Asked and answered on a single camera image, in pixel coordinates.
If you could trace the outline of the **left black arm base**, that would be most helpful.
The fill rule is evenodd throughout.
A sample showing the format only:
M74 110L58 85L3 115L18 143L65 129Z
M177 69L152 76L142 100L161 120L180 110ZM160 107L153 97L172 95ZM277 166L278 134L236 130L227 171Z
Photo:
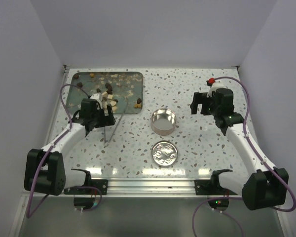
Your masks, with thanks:
M65 195L106 195L108 189L107 179L92 179L88 184L80 187L64 189Z

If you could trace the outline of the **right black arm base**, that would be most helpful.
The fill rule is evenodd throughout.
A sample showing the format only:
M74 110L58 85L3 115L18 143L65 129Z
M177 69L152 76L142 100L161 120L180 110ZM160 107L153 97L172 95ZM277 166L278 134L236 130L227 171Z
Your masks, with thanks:
M230 190L213 185L210 179L194 180L194 188L195 188L195 194L198 196L200 195L204 195L204 196L236 195L236 193Z

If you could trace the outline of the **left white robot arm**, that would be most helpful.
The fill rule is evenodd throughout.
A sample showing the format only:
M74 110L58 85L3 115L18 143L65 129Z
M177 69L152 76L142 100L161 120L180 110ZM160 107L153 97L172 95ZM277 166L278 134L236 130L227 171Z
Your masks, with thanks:
M24 189L53 196L71 188L76 188L82 194L89 193L93 187L90 172L83 169L67 170L65 158L92 130L114 124L111 104L100 103L98 99L83 99L80 110L53 141L41 149L28 152Z

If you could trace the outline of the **aluminium mounting rail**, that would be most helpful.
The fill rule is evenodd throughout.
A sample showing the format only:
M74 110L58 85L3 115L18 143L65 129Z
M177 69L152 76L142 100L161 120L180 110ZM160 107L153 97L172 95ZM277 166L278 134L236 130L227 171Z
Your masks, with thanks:
M60 180L55 186L49 186L49 182L43 186L35 185L35 192L58 196L64 194L64 189L76 187L66 186L64 180ZM157 197L157 196L184 196L196 195L194 180L185 179L110 179L108 180L107 194L112 197Z

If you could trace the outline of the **green floral metal tray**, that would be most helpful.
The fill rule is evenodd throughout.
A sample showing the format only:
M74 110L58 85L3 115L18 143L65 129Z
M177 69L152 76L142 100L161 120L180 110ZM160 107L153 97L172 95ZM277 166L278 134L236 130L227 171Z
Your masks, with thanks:
M77 71L68 84L72 86L64 89L63 100L71 114L81 108L86 94L100 93L115 114L138 114L143 106L144 76L139 72Z

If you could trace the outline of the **embossed silver tin lid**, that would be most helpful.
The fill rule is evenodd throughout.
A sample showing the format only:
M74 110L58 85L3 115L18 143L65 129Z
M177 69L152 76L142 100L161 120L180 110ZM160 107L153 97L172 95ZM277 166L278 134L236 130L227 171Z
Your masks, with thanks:
M168 167L176 162L179 152L173 143L162 140L153 145L151 157L159 166Z

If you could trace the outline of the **round silver tin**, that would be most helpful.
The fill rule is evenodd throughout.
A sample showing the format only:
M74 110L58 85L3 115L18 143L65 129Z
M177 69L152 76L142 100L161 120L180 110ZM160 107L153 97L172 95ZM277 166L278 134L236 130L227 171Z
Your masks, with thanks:
M160 136L170 135L175 130L176 124L176 114L170 109L160 108L151 114L151 129Z

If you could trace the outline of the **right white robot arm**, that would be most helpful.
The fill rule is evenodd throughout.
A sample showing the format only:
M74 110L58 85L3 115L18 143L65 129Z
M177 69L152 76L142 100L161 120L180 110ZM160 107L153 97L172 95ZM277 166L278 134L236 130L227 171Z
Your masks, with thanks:
M234 111L233 92L227 88L212 93L196 92L190 105L191 113L213 116L216 126L232 143L242 159L248 177L238 178L230 169L213 171L204 189L221 194L230 190L240 195L249 210L275 207L285 203L289 175L277 168L261 151L245 125L243 116Z

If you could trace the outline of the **metal tweezers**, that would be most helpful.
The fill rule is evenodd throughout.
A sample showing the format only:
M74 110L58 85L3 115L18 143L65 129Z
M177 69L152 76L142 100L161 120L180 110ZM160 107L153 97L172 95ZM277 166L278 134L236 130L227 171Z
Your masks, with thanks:
M119 116L118 120L116 121L116 123L113 125L113 131L110 134L109 139L107 140L107 131L106 131L106 127L104 128L104 148L108 147L111 140L113 139L113 136L115 135L115 132L121 122L121 120L123 119L124 115L126 114L126 110L128 108L129 102L126 102L125 108L122 112L122 114Z

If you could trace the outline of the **dark chocolate piece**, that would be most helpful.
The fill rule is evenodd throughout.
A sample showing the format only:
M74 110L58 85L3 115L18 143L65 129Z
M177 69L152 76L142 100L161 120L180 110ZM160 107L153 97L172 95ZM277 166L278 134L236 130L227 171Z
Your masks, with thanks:
M109 83L106 83L105 87L107 89L107 94L112 94L112 86Z

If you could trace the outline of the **white chocolate pieces cluster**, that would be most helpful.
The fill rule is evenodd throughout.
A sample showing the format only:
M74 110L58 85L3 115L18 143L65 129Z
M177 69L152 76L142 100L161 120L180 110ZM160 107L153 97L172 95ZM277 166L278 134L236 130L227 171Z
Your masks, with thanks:
M118 101L113 98L112 94L107 94L107 92L102 93L103 99L107 102L107 107L111 106L113 113L117 111Z

